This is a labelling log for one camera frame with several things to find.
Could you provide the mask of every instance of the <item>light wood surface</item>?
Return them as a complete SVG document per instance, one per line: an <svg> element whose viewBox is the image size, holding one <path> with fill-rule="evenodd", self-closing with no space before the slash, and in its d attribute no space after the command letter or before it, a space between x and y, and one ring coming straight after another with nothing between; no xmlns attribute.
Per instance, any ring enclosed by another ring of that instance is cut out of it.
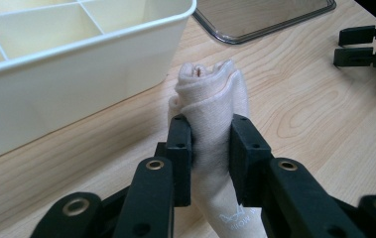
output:
<svg viewBox="0 0 376 238"><path fill-rule="evenodd" d="M376 193L376 69L332 65L339 30L376 25L351 0L241 46L189 19L165 81L0 157L0 237L28 237L74 191L105 198L167 138L168 99L183 62L233 59L246 78L251 120L277 157L303 163L333 196L355 205ZM176 237L216 237L193 207L177 209Z"/></svg>

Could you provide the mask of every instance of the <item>wood grain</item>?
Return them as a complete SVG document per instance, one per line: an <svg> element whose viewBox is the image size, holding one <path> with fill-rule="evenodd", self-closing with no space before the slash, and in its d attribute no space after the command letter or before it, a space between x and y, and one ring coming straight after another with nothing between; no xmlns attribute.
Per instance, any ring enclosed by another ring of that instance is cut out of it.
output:
<svg viewBox="0 0 376 238"><path fill-rule="evenodd" d="M251 120L275 156L303 163L354 205L376 193L376 69L332 65L339 30L372 24L358 4L338 0L333 12L234 47L189 19L163 83L0 157L0 237L28 237L64 195L105 198L128 185L166 140L168 99L186 61L233 59L246 78ZM176 237L216 237L194 206L178 208L175 225Z"/></svg>

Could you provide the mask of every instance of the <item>fabric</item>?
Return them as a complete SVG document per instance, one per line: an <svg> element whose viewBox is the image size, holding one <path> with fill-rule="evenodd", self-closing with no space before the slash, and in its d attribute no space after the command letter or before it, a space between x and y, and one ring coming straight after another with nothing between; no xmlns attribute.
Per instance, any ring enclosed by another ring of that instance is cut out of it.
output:
<svg viewBox="0 0 376 238"><path fill-rule="evenodd" d="M192 201L219 237L266 237L258 208L237 204L228 171L228 146L234 113L248 117L246 85L232 60L208 70L185 63L169 119L183 113L192 130Z"/></svg>

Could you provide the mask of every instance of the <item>white plastic container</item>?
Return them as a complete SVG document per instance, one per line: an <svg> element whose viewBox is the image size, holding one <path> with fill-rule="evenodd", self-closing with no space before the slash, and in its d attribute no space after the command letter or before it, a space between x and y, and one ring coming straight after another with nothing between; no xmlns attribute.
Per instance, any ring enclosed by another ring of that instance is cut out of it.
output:
<svg viewBox="0 0 376 238"><path fill-rule="evenodd" d="M195 6L0 1L0 155L161 82Z"/></svg>

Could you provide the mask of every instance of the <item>wooden table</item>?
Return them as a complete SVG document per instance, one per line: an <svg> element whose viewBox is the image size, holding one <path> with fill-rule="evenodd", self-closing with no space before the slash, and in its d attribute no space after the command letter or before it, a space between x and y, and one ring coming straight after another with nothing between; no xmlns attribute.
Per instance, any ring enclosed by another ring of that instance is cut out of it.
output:
<svg viewBox="0 0 376 238"><path fill-rule="evenodd" d="M303 163L353 205L376 193L376 69L332 65L339 30L376 25L351 0L284 31L227 46L189 19L158 86L0 157L0 237L28 237L59 198L102 198L127 186L137 164L167 138L168 99L183 62L233 59L246 78L251 120L277 157ZM215 237L191 208L177 209L176 237Z"/></svg>

